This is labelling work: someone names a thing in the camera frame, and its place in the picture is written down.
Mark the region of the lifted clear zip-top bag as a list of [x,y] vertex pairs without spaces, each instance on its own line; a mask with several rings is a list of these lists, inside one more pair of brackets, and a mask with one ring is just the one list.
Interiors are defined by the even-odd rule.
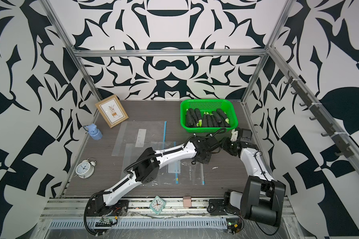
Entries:
[[159,174],[163,185],[204,186],[204,165],[193,164],[191,159],[182,159],[165,166]]

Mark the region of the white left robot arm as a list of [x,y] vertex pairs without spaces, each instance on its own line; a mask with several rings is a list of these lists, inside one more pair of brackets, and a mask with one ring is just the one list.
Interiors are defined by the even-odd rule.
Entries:
[[185,143],[163,150],[149,147],[136,162],[124,169],[126,176],[122,180],[109,189],[93,194],[86,209],[93,208],[99,214],[101,210],[114,206],[134,188],[155,180],[159,170],[171,163],[192,159],[196,163],[208,164],[219,145],[219,141],[210,135],[191,136]]

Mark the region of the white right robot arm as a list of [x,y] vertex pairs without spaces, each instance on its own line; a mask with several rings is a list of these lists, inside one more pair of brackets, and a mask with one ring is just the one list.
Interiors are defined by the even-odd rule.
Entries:
[[242,193],[229,193],[229,205],[239,209],[241,217],[247,220],[280,227],[286,186],[267,171],[262,152],[254,144],[229,138],[223,140],[222,148],[240,158],[248,175]]

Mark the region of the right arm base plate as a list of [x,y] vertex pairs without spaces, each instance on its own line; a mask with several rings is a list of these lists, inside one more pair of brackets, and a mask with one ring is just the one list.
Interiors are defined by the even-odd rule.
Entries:
[[239,215],[240,200],[233,199],[209,199],[207,212],[212,216]]

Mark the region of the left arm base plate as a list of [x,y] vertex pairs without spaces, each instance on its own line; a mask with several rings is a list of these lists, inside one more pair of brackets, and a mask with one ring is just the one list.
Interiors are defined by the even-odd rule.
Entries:
[[128,209],[129,200],[119,200],[113,206],[105,206],[105,203],[101,198],[96,198],[86,207],[84,215],[89,217],[122,216],[128,212]]

